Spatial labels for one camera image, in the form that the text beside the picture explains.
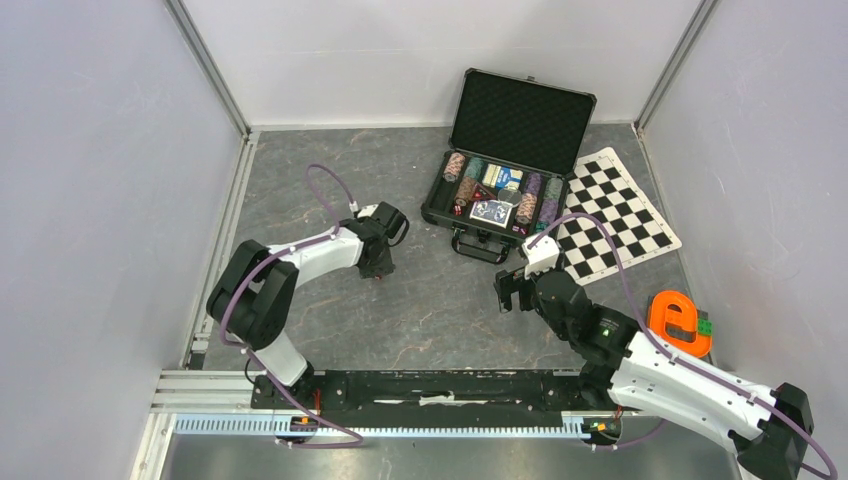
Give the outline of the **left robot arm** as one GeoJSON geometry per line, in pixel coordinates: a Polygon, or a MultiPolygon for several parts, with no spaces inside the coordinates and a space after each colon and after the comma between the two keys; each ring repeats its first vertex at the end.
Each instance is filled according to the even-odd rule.
{"type": "Polygon", "coordinates": [[[302,407],[314,394],[313,367],[284,332],[296,289],[341,269],[355,268],[362,279],[393,273],[391,248],[408,229],[400,210],[380,202],[295,243],[244,241],[209,294],[206,313],[218,323],[226,344],[252,353],[277,379],[281,400],[302,407]]]}

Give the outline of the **grey green chip stack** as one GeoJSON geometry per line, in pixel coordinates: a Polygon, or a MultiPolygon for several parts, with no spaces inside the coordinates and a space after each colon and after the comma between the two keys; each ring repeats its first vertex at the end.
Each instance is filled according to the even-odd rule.
{"type": "Polygon", "coordinates": [[[552,177],[548,180],[543,198],[557,203],[561,197],[564,181],[562,178],[552,177]]]}

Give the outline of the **blue card box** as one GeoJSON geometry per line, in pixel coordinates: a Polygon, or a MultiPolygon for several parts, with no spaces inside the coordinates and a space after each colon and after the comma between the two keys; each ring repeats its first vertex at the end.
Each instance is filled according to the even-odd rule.
{"type": "Polygon", "coordinates": [[[481,183],[484,187],[494,190],[518,191],[523,181],[522,170],[496,164],[487,164],[483,169],[481,183]]]}

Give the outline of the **clear round dealer button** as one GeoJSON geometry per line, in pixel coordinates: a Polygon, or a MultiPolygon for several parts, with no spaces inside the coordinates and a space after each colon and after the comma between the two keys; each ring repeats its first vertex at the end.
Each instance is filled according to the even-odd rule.
{"type": "Polygon", "coordinates": [[[497,200],[515,208],[522,201],[522,193],[518,188],[502,188],[497,193],[497,200]]]}

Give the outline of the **red triangle all-in button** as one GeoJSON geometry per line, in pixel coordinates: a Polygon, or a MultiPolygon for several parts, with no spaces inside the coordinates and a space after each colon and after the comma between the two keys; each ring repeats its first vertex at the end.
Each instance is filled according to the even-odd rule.
{"type": "Polygon", "coordinates": [[[486,188],[484,185],[475,182],[469,196],[469,202],[496,200],[497,194],[486,188]]]}

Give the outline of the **blue playing card deck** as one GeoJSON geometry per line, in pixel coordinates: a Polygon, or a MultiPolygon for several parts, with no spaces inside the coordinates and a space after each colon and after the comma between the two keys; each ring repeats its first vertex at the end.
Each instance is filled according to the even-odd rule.
{"type": "Polygon", "coordinates": [[[508,202],[498,200],[476,201],[469,213],[471,220],[506,228],[509,224],[513,206],[508,202]]]}

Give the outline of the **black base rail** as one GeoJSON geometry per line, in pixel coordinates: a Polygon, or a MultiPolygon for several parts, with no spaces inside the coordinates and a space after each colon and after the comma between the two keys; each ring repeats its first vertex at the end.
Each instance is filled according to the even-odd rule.
{"type": "Polygon", "coordinates": [[[326,370],[292,395],[350,429],[554,427],[564,412],[613,412],[575,370],[326,370]]]}

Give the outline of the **black poker set case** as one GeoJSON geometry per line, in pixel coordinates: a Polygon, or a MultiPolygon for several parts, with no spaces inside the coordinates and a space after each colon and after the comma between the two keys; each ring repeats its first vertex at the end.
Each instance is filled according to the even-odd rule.
{"type": "Polygon", "coordinates": [[[548,180],[562,178],[563,190],[557,216],[563,210],[569,181],[597,99],[586,92],[569,90],[526,79],[509,77],[471,68],[464,73],[460,97],[442,160],[426,199],[421,205],[422,218],[451,232],[451,247],[459,255],[491,264],[504,262],[510,251],[526,238],[537,234],[535,224],[544,201],[548,180]],[[466,162],[454,183],[442,178],[452,152],[460,152],[466,162]],[[543,176],[534,218],[529,225],[515,222],[513,208],[509,224],[499,228],[471,220],[470,210],[454,204],[467,162],[479,157],[487,164],[522,170],[522,195],[530,173],[543,176]]]}

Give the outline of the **purple chip stack in case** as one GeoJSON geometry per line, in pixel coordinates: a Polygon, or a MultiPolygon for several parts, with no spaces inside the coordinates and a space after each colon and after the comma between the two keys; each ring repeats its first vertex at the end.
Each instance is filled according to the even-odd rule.
{"type": "Polygon", "coordinates": [[[543,176],[540,173],[530,173],[528,176],[527,183],[525,184],[524,193],[533,195],[534,197],[538,197],[542,185],[542,180],[543,176]]]}

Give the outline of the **green toy block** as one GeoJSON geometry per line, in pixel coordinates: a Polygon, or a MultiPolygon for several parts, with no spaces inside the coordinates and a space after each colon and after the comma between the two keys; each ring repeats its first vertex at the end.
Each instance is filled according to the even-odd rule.
{"type": "Polygon", "coordinates": [[[697,335],[699,337],[711,337],[713,335],[713,324],[706,317],[698,318],[697,335]]]}

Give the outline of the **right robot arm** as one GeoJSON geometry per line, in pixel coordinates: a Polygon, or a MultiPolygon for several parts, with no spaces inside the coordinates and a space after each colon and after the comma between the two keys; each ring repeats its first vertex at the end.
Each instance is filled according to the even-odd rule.
{"type": "Polygon", "coordinates": [[[759,479],[801,473],[813,420],[800,388],[770,388],[687,354],[589,300],[564,271],[502,270],[494,288],[502,311],[517,294],[521,310],[535,311],[584,359],[577,392],[585,405],[636,409],[696,432],[759,479]]]}

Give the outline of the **purple chip stack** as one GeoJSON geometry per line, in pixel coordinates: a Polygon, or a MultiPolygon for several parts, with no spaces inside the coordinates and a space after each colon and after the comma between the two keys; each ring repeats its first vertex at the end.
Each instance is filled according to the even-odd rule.
{"type": "Polygon", "coordinates": [[[527,183],[525,184],[524,193],[533,195],[534,197],[538,197],[542,185],[542,180],[543,176],[540,173],[530,173],[528,176],[527,183]]]}
{"type": "Polygon", "coordinates": [[[557,208],[558,203],[556,200],[551,198],[545,198],[539,216],[537,218],[537,222],[535,224],[535,231],[541,232],[548,228],[548,226],[556,219],[557,217],[557,208]]]}

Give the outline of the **green chip stack in case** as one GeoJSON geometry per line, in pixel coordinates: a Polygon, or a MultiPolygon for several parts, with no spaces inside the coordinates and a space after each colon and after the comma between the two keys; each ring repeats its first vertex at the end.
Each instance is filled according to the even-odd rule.
{"type": "Polygon", "coordinates": [[[479,157],[471,157],[464,171],[464,176],[473,179],[474,181],[480,178],[485,162],[479,157]]]}

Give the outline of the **black white checkered mat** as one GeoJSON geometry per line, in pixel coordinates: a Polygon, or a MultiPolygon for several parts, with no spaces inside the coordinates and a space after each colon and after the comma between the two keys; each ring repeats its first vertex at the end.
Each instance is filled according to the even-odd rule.
{"type": "MultiPolygon", "coordinates": [[[[626,268],[679,249],[682,242],[611,147],[577,159],[563,212],[603,224],[626,268]]],[[[564,268],[581,286],[618,272],[612,248],[594,222],[567,220],[556,230],[564,268]]]]}

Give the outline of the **pink chip stack in case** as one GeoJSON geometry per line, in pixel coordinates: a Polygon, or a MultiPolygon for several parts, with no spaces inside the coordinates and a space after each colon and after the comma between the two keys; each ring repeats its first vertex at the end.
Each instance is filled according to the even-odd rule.
{"type": "Polygon", "coordinates": [[[533,193],[524,193],[516,208],[515,222],[520,225],[529,225],[534,218],[537,205],[537,196],[533,193]]]}

